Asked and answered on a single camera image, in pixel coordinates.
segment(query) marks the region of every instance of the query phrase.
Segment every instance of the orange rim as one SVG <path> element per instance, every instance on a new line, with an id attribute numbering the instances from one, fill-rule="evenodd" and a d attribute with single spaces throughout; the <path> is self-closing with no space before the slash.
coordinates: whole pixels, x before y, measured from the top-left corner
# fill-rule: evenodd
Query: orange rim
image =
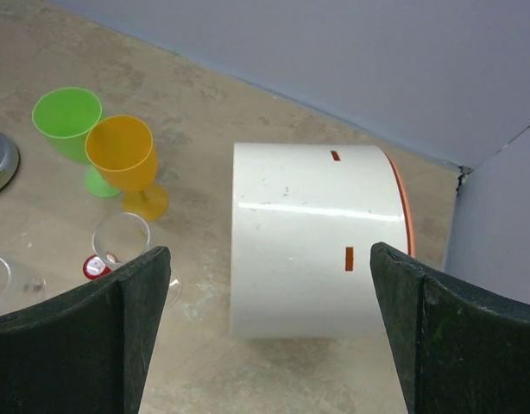
<path id="1" fill-rule="evenodd" d="M 397 187 L 400 190 L 401 205 L 403 206 L 403 214 L 405 215 L 405 224 L 407 227 L 407 251 L 409 256 L 415 257 L 416 247 L 414 244 L 414 227 L 413 219 L 411 218 L 411 205 L 409 204 L 409 197 L 407 196 L 407 191 L 405 190 L 403 179 L 401 179 L 401 175 L 397 169 L 397 166 L 392 159 L 389 158 L 389 155 L 386 154 L 386 157 L 392 166 L 392 170 L 394 170 L 395 181 L 397 181 Z"/>

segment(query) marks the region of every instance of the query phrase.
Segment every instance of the red bottle cap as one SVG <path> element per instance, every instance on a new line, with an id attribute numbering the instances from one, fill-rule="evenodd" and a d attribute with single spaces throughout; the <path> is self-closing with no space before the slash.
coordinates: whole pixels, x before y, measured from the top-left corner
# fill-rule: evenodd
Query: red bottle cap
<path id="1" fill-rule="evenodd" d="M 111 269 L 97 255 L 92 255 L 83 264 L 83 274 L 90 280 L 98 279 L 111 272 Z"/>

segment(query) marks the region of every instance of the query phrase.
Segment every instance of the plastic cup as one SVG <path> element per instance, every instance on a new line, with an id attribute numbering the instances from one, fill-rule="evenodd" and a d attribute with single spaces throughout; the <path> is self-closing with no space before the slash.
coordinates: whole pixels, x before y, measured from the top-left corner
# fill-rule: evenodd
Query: plastic cup
<path id="1" fill-rule="evenodd" d="M 104 119 L 87 136 L 86 154 L 102 177 L 125 191 L 125 211 L 148 221 L 167 211 L 167 192 L 154 183 L 158 156 L 146 123 L 127 115 Z"/>
<path id="2" fill-rule="evenodd" d="M 32 117 L 35 127 L 60 154 L 81 164 L 91 164 L 86 157 L 85 141 L 102 118 L 102 104 L 94 93 L 77 87 L 51 91 L 36 103 Z M 97 197 L 112 197 L 120 192 L 93 168 L 87 172 L 85 184 Z"/>
<path id="3" fill-rule="evenodd" d="M 39 304 L 46 293 L 46 283 L 37 272 L 0 256 L 0 316 Z"/>
<path id="4" fill-rule="evenodd" d="M 133 213 L 106 217 L 92 235 L 92 248 L 102 262 L 118 269 L 152 247 L 151 231 L 144 219 Z M 166 307 L 174 304 L 182 291 L 179 276 L 172 271 Z"/>

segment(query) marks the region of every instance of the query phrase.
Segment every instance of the cup base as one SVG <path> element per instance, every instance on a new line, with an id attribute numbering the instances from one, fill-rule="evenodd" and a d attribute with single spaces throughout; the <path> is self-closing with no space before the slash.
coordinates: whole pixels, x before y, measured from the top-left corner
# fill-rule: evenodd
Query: cup base
<path id="1" fill-rule="evenodd" d="M 126 192 L 123 197 L 123 210 L 135 213 L 147 222 L 163 216 L 169 208 L 169 196 L 160 185 L 152 184 L 140 192 Z"/>
<path id="2" fill-rule="evenodd" d="M 94 166 L 90 167 L 85 174 L 85 187 L 94 197 L 115 197 L 121 193 L 120 190 L 109 185 Z"/>
<path id="3" fill-rule="evenodd" d="M 167 297 L 165 299 L 165 308 L 171 307 L 177 300 L 179 300 L 182 293 L 182 281 L 174 270 L 171 270 L 171 279 L 169 280 L 169 289 L 167 290 Z"/>

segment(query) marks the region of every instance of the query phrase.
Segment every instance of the silver object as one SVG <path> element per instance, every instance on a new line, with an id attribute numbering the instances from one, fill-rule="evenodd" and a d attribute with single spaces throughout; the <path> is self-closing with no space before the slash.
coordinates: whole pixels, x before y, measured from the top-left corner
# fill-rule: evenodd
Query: silver object
<path id="1" fill-rule="evenodd" d="M 19 161 L 16 144 L 0 132 L 0 190 L 14 177 Z"/>

